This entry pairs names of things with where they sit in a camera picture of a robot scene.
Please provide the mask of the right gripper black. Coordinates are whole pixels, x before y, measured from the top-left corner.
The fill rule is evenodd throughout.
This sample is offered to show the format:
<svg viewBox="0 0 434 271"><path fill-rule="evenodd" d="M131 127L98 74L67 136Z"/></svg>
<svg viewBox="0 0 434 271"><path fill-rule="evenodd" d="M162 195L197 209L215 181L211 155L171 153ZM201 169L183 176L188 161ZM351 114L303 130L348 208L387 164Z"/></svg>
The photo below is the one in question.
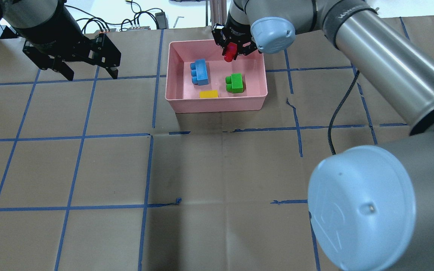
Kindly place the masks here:
<svg viewBox="0 0 434 271"><path fill-rule="evenodd" d="M231 15L227 16L224 25L215 23L211 33L215 44L222 48L222 56L226 55L230 42L237 44L239 56L247 56L258 49L255 41L252 40L250 25L236 21Z"/></svg>

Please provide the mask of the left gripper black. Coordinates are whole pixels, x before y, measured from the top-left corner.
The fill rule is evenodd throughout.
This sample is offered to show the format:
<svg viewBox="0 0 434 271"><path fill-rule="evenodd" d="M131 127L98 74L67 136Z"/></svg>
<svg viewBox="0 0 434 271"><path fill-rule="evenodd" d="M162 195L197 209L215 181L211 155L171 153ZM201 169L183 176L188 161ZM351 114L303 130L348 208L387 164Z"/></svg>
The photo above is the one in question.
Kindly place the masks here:
<svg viewBox="0 0 434 271"><path fill-rule="evenodd" d="M22 29L22 37L24 55L39 69L51 69L72 82L74 71L66 62L83 62L118 78L122 53L104 32L88 37L78 25L50 24Z"/></svg>

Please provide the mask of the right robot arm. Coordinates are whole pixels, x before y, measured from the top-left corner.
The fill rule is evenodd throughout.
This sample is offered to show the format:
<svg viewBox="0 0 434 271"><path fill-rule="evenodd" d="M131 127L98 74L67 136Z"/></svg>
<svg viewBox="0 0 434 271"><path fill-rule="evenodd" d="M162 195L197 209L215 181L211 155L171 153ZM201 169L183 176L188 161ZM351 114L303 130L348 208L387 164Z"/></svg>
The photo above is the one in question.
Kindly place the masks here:
<svg viewBox="0 0 434 271"><path fill-rule="evenodd" d="M434 16L384 21L434 57ZM217 160L226 188L223 221L213 237L212 262L201 271L338 271L306 226L304 203L312 170L331 155L326 129L352 81L351 69L267 74L262 110L215 113L222 125ZM408 125L361 72L332 128L337 153L405 138Z"/></svg>

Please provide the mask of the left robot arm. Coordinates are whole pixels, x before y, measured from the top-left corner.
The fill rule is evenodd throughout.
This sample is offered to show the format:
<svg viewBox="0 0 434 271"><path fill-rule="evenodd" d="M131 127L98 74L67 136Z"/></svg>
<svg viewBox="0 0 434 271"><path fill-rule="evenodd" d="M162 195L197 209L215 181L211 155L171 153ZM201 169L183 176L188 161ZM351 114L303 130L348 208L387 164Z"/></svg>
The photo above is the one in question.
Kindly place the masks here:
<svg viewBox="0 0 434 271"><path fill-rule="evenodd" d="M23 53L41 70L74 79L69 62L104 68L117 79L121 52L105 33L88 38L63 0L0 0L5 19L25 40Z"/></svg>

